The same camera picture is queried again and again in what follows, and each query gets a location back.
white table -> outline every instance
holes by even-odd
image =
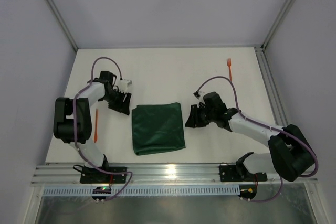
[[[123,78],[133,81],[131,109],[138,104],[179,102],[184,123],[190,105],[197,103],[193,93],[210,77],[228,77],[226,61],[231,58],[240,108],[251,117],[274,124],[253,48],[81,49],[73,65],[66,97],[73,98],[86,85],[93,61],[101,56],[114,59]],[[97,62],[94,76],[98,77],[101,70],[119,75],[115,65],[108,60]],[[232,89],[224,79],[213,80],[202,90],[216,91],[228,108],[235,106]],[[184,128],[186,149],[136,156],[132,147],[131,116],[109,110],[105,101],[98,102],[91,107],[93,129],[96,108],[99,110],[96,144],[109,162],[220,163],[235,162],[247,152],[268,152],[268,148],[260,143],[212,123],[201,129]],[[72,147],[52,137],[46,162],[82,163],[82,160]]]

dark green towel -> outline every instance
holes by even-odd
[[[138,105],[132,110],[132,136],[138,156],[184,149],[181,105]]]

purple cable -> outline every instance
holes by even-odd
[[[118,64],[114,61],[114,60],[112,60],[112,59],[110,59],[110,58],[107,58],[107,57],[99,57],[98,59],[96,59],[95,61],[94,61],[94,63],[93,63],[93,65],[92,65],[92,68],[91,68],[91,80],[90,80],[90,83],[89,83],[89,85],[88,86],[86,86],[85,88],[83,88],[83,89],[81,89],[76,95],[75,95],[75,97],[73,98],[73,102],[72,102],[72,109],[73,109],[73,112],[74,112],[74,117],[73,117],[73,132],[74,132],[74,134],[73,134],[73,139],[74,139],[74,143],[75,143],[75,147],[76,147],[76,149],[78,150],[78,153],[79,153],[79,155],[81,156],[81,158],[85,161],[85,162],[87,162],[90,166],[92,166],[93,168],[95,168],[96,170],[98,170],[99,172],[101,172],[101,173],[105,173],[105,174],[109,174],[109,175],[122,175],[122,174],[130,174],[130,177],[129,177],[129,179],[127,180],[127,182],[125,183],[125,185],[116,193],[116,194],[114,194],[114,195],[112,195],[112,196],[110,196],[110,197],[108,197],[108,198],[106,198],[106,200],[105,201],[109,201],[109,200],[112,200],[112,199],[114,199],[114,198],[116,198],[116,196],[118,196],[119,194],[121,194],[121,192],[127,187],[127,185],[129,184],[129,182],[131,181],[131,179],[132,179],[132,176],[133,176],[133,173],[131,172],[131,171],[128,171],[128,172],[121,172],[121,173],[113,173],[113,172],[107,172],[107,171],[105,171],[105,170],[103,170],[103,169],[101,169],[101,168],[99,168],[98,166],[96,166],[96,165],[94,165],[90,160],[88,160],[84,155],[83,155],[83,152],[80,150],[80,148],[79,148],[79,145],[78,145],[78,136],[77,136],[77,110],[76,110],[76,100],[77,100],[77,98],[80,96],[80,94],[82,94],[85,90],[87,90],[91,85],[92,85],[92,83],[93,83],[93,70],[95,69],[95,65],[96,65],[96,63],[97,63],[97,61],[98,60],[101,60],[101,59],[107,59],[107,60],[110,60],[110,61],[112,61],[116,66],[117,66],[117,68],[118,68],[118,70],[119,70],[119,74],[120,74],[120,79],[122,80],[122,75],[121,75],[121,70],[120,70],[120,68],[119,68],[119,66],[118,66]]]
[[[310,174],[306,174],[306,175],[301,175],[300,177],[312,177],[314,176],[318,169],[319,169],[319,162],[317,160],[317,157],[315,155],[315,153],[312,151],[312,149],[307,145],[305,144],[303,141],[301,141],[300,139],[298,139],[296,136],[293,136],[292,134],[288,133],[288,132],[285,132],[283,130],[280,130],[280,129],[277,129],[277,128],[274,128],[274,127],[269,127],[263,123],[260,123],[260,122],[257,122],[251,118],[248,118],[246,117],[245,115],[243,115],[243,113],[241,112],[240,108],[239,108],[239,105],[238,105],[238,98],[237,98],[237,92],[236,92],[236,89],[235,89],[235,86],[233,85],[233,83],[225,76],[214,76],[208,80],[206,80],[205,82],[202,83],[202,85],[198,88],[197,92],[200,91],[200,89],[206,85],[209,81],[213,80],[213,79],[218,79],[218,78],[222,78],[222,79],[225,79],[227,80],[231,87],[232,87],[232,90],[233,90],[233,94],[235,96],[235,103],[236,103],[236,107],[237,107],[237,110],[238,110],[238,113],[246,120],[246,121],[249,121],[251,123],[254,123],[256,125],[259,125],[261,127],[264,127],[266,129],[270,129],[272,131],[276,131],[276,132],[279,132],[279,133],[282,133],[290,138],[292,138],[293,140],[295,140],[296,142],[298,142],[303,148],[305,148],[307,150],[307,152],[309,152],[309,154],[312,156],[312,158],[314,159],[314,163],[315,163],[315,168],[314,170],[310,173]],[[282,190],[282,186],[283,186],[283,181],[282,181],[282,178],[280,177],[280,188],[279,188],[279,191],[272,197],[272,198],[269,198],[269,199],[265,199],[265,200],[251,200],[251,202],[259,202],[259,203],[262,203],[262,202],[269,202],[273,199],[275,199],[276,197],[278,197],[280,195],[280,192]]]

